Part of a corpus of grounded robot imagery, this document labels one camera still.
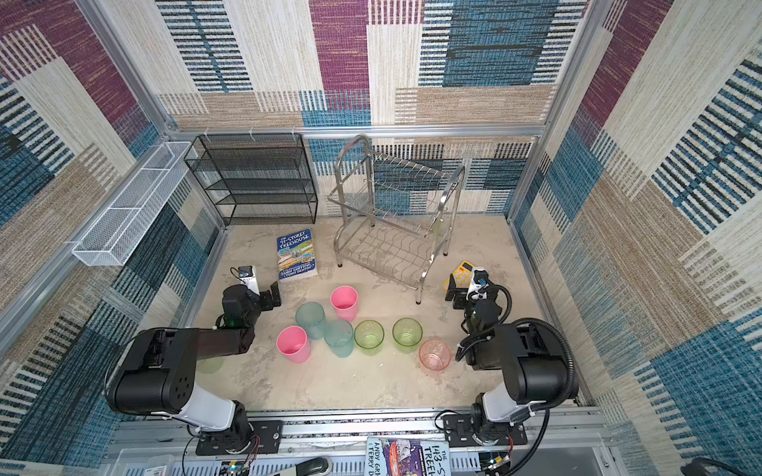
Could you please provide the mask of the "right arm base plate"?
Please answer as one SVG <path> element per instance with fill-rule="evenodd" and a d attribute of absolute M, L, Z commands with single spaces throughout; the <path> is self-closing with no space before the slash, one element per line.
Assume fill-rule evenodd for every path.
<path fill-rule="evenodd" d="M 471 415 L 447 414 L 438 418 L 450 447 L 510 446 L 528 443 L 522 424 L 477 422 Z"/>

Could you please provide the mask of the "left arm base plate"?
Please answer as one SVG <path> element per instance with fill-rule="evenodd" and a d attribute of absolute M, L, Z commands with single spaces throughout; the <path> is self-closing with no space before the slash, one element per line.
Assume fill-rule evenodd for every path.
<path fill-rule="evenodd" d="M 202 432 L 194 453 L 196 456 L 275 454 L 280 448 L 283 426 L 283 420 L 256 420 L 248 422 L 244 430 Z"/>

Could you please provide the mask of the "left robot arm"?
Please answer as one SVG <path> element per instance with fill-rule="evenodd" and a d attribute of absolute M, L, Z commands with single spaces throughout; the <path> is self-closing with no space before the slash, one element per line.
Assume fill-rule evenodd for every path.
<path fill-rule="evenodd" d="M 106 375 L 105 398 L 114 412 L 183 422 L 198 439 L 196 455 L 274 454 L 283 422 L 250 422 L 244 404 L 196 382 L 198 361 L 248 352 L 260 315 L 282 305 L 279 285 L 255 293 L 246 285 L 224 290 L 223 314 L 212 328 L 154 327 L 138 332 Z"/>

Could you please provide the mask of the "teal cup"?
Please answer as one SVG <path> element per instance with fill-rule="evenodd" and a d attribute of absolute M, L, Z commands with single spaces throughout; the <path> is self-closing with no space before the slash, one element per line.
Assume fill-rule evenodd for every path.
<path fill-rule="evenodd" d="M 301 305 L 296 312 L 296 321 L 297 325 L 307 333 L 309 340 L 323 339 L 327 328 L 327 318 L 320 303 L 309 301 Z"/>
<path fill-rule="evenodd" d="M 351 323 L 339 319 L 327 324 L 323 340 L 334 355 L 337 355 L 339 358 L 346 358 L 351 355 L 354 348 L 353 333 L 354 329 Z"/>

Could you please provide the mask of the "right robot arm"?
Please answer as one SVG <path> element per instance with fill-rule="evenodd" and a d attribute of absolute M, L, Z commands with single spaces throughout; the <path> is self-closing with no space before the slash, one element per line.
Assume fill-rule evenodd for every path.
<path fill-rule="evenodd" d="M 523 424 L 577 396 L 571 346 L 553 325 L 523 317 L 510 321 L 510 291 L 482 276 L 466 287 L 450 280 L 446 301 L 464 313 L 454 359 L 475 371 L 499 371 L 501 382 L 479 394 L 465 420 L 444 420 L 458 445 L 527 442 Z"/>

